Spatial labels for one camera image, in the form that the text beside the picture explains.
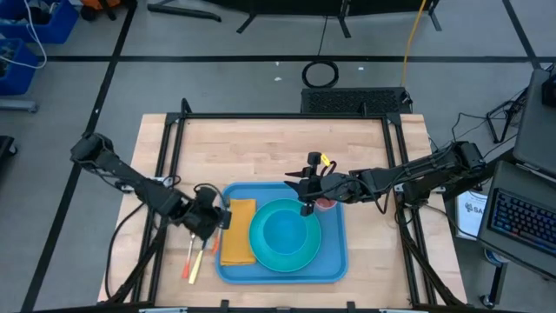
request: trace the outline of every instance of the wooden tabletop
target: wooden tabletop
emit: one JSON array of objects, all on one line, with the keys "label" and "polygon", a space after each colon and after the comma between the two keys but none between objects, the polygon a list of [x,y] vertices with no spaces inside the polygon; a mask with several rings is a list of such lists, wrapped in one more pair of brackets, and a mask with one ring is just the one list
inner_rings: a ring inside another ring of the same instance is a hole
[{"label": "wooden tabletop", "polygon": [[[164,119],[164,115],[143,116],[131,165],[145,176],[155,173]],[[402,122],[409,159],[429,155],[431,150],[423,116],[404,115]],[[393,127],[390,132],[399,164]],[[287,178],[285,172],[297,171],[307,165],[309,151],[326,153],[338,163],[338,172],[387,168],[383,138],[378,120],[188,120],[177,171],[182,182],[176,188],[193,195],[192,189],[197,183],[213,183],[224,189],[234,182],[283,181]],[[355,301],[358,308],[409,307],[400,233],[394,221],[394,201],[392,197],[390,199],[385,216],[373,203],[344,206],[349,267],[347,274],[337,283],[228,284],[216,274],[215,258],[207,251],[197,282],[190,285],[181,275],[188,253],[189,232],[183,227],[171,226],[156,305],[208,307],[220,306],[222,299],[228,299],[232,307],[345,308],[347,301]],[[429,202],[444,209],[441,196],[431,196]],[[118,222],[138,204],[135,196],[123,196]],[[116,239],[109,279],[112,292],[137,262],[146,213],[143,209],[132,217]],[[446,286],[465,302],[460,267],[446,217],[428,209],[422,209],[420,215],[431,265]],[[197,241],[194,256],[199,249],[200,241]],[[418,282],[422,282],[417,263],[415,269]],[[146,299],[150,275],[151,269],[148,268],[143,280],[142,299]],[[105,299],[103,288],[99,299]],[[422,284],[420,299],[426,301]]]}]

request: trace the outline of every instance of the yellow napkin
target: yellow napkin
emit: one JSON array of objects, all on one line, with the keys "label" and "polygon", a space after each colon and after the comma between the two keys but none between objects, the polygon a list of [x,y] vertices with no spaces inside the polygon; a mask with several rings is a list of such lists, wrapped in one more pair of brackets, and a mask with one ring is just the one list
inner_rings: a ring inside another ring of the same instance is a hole
[{"label": "yellow napkin", "polygon": [[222,232],[220,265],[255,264],[255,256],[249,246],[249,225],[256,210],[255,199],[231,199],[232,221],[229,229]]}]

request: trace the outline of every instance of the teal plate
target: teal plate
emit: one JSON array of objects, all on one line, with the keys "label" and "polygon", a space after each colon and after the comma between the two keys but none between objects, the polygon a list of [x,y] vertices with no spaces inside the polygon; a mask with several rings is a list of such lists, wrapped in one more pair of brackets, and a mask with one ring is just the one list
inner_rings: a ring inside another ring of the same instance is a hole
[{"label": "teal plate", "polygon": [[258,209],[249,227],[249,244],[257,261],[279,272],[300,270],[321,247],[321,225],[315,214],[301,216],[302,203],[280,199]]}]

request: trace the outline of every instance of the red cup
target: red cup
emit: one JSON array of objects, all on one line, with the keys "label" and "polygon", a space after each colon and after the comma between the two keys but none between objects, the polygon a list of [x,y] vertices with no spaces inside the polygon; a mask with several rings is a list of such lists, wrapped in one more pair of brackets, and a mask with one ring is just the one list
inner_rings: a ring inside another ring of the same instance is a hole
[{"label": "red cup", "polygon": [[322,212],[332,209],[337,203],[336,200],[328,200],[326,198],[318,198],[315,202],[316,208]]}]

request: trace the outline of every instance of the blue tray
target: blue tray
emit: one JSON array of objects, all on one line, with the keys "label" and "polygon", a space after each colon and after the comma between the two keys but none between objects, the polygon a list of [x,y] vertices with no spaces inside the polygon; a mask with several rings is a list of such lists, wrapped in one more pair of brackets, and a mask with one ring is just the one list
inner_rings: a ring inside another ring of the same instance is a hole
[{"label": "blue tray", "polygon": [[[297,199],[285,183],[232,183],[223,191],[231,199],[255,199],[257,209],[276,199]],[[321,248],[313,262],[301,270],[280,273],[259,263],[242,266],[221,266],[220,250],[216,254],[216,272],[226,283],[334,283],[348,271],[348,245],[341,204],[326,212],[315,208],[322,229]]]}]

